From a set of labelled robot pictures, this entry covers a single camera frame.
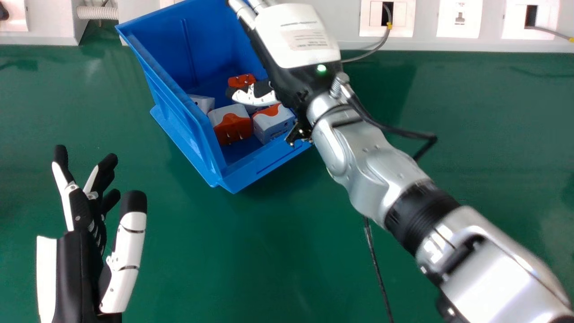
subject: white corrugated hose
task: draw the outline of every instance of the white corrugated hose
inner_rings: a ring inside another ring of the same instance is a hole
[[[80,6],[77,16],[82,20],[118,20],[118,8]]]

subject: blue container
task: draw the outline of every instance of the blue container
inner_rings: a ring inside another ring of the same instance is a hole
[[[225,97],[227,79],[266,72],[224,0],[188,0],[117,26],[143,67],[156,106],[152,116],[211,186],[237,193],[310,147],[255,136],[221,147],[209,119],[188,94]]]

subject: gray cable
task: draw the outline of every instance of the gray cable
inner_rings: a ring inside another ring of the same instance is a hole
[[[550,30],[550,29],[547,29],[547,28],[543,28],[543,27],[526,26],[526,27],[524,27],[524,29],[539,30],[539,31],[541,31],[541,32],[550,33],[550,34],[553,34],[553,35],[558,36],[558,37],[560,37],[560,38],[564,38],[564,39],[566,39],[566,40],[568,40],[568,41],[572,41],[572,39],[574,38],[574,37],[569,37],[569,36],[567,36],[567,35],[565,35],[565,34],[561,34],[561,33],[559,33],[559,32],[555,32],[555,31],[553,31],[553,30]]]
[[[383,3],[383,8],[385,8],[385,10],[387,11],[387,14],[389,15],[389,22],[393,22],[393,16],[391,15],[391,10],[389,9],[389,7],[387,7],[384,3]],[[383,45],[387,42],[387,39],[389,39],[389,33],[391,32],[391,30],[389,29],[389,27],[387,26],[387,30],[385,31],[385,34],[383,35],[383,38],[381,39],[381,41],[377,44],[377,46],[373,49],[371,49],[370,51],[359,55],[357,57],[353,57],[353,58],[349,58],[349,59],[344,59],[341,61],[341,63],[350,63],[352,61],[357,61],[360,59],[364,59],[365,57],[373,54],[374,52],[378,51],[379,48],[383,47]]]

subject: silver robot arm segment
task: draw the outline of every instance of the silver robot arm segment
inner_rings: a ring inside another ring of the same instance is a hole
[[[447,322],[571,323],[571,303],[540,259],[438,189],[353,107],[345,75],[307,112],[329,174],[354,208],[388,230],[440,290]]]

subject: robotic arm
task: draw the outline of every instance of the robotic arm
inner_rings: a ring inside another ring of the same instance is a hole
[[[36,280],[41,322],[121,322],[137,279],[147,218],[146,195],[126,193],[112,253],[106,247],[106,214],[120,200],[103,195],[114,179],[118,158],[109,154],[92,171],[84,189],[68,169],[68,152],[56,146],[52,172],[62,199],[68,233],[38,236]]]
[[[228,0],[298,123],[362,215],[388,230],[441,291],[446,322],[573,323],[568,295],[540,259],[440,190],[385,139],[343,73],[336,40],[310,5]]]

